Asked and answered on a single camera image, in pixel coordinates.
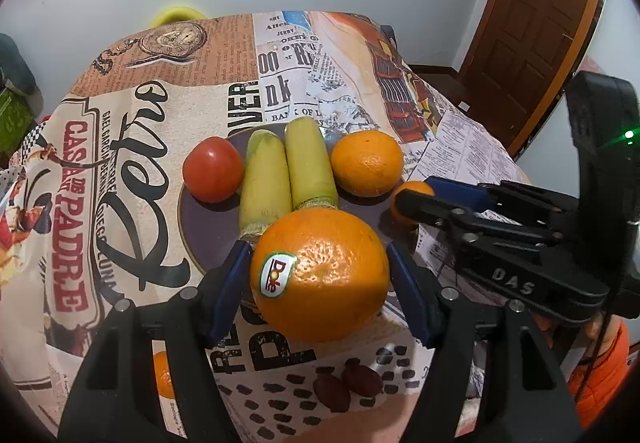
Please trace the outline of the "right hand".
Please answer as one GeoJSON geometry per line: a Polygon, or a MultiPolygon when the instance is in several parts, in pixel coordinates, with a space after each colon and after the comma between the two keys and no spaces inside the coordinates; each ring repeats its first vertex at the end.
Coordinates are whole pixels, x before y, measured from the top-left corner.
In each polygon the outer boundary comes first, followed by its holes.
{"type": "MultiPolygon", "coordinates": [[[[533,313],[533,319],[539,330],[544,336],[550,348],[554,345],[554,333],[558,330],[559,322],[556,319],[548,319],[540,314],[533,313]]],[[[618,330],[620,329],[620,318],[612,315],[609,319],[605,319],[602,313],[593,315],[590,321],[582,325],[582,333],[589,340],[587,353],[592,354],[596,350],[596,345],[601,339],[598,354],[602,354],[611,348],[615,342],[618,330]]]]}

